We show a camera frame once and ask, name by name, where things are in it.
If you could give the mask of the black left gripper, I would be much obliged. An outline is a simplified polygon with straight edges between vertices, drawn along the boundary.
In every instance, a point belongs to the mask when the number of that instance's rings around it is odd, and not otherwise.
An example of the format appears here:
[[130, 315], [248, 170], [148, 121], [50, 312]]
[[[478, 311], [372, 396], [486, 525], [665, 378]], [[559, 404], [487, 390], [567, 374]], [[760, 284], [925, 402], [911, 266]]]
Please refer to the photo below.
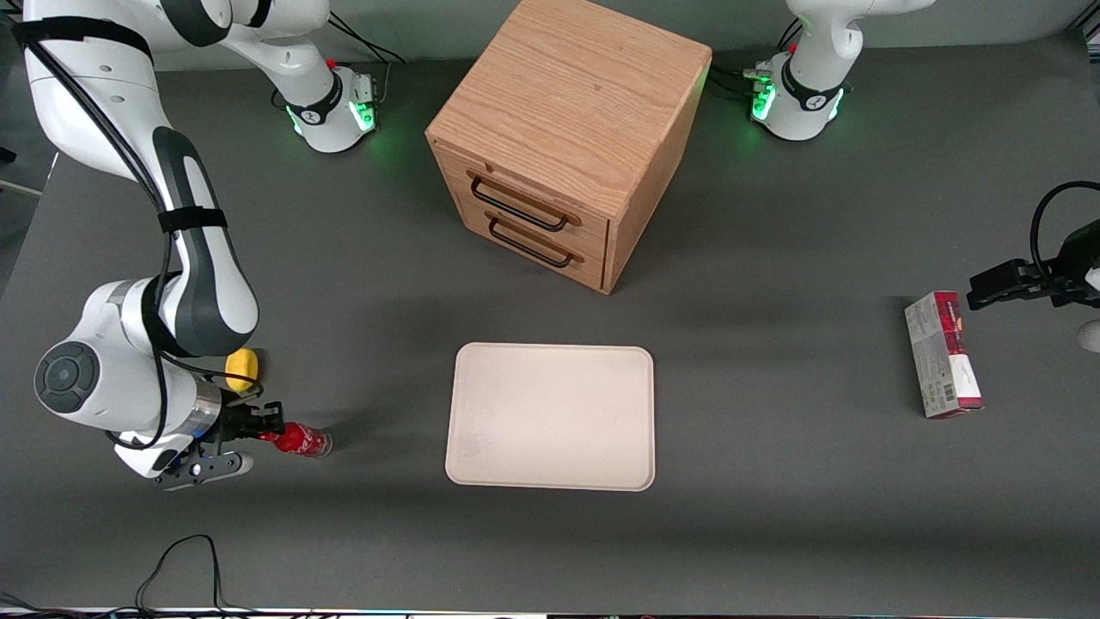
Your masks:
[[967, 305], [971, 312], [1013, 299], [1043, 297], [1049, 297], [1054, 307], [1068, 303], [1099, 306], [1099, 220], [1093, 220], [1066, 236], [1060, 251], [1052, 259], [1041, 258], [1038, 239], [1040, 222], [1034, 220], [1030, 224], [1030, 257], [1040, 273], [1038, 285], [1033, 281], [1032, 264], [1028, 261], [1005, 261], [969, 279]]

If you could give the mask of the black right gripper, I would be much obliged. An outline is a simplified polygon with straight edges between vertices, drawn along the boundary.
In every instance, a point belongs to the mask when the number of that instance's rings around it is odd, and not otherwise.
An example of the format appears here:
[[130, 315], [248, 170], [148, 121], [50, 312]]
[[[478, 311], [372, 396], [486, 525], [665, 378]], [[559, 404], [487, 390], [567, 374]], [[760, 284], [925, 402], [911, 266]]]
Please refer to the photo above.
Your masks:
[[217, 419], [217, 450], [232, 440], [276, 440], [285, 434], [283, 404], [256, 407], [252, 404], [223, 405]]

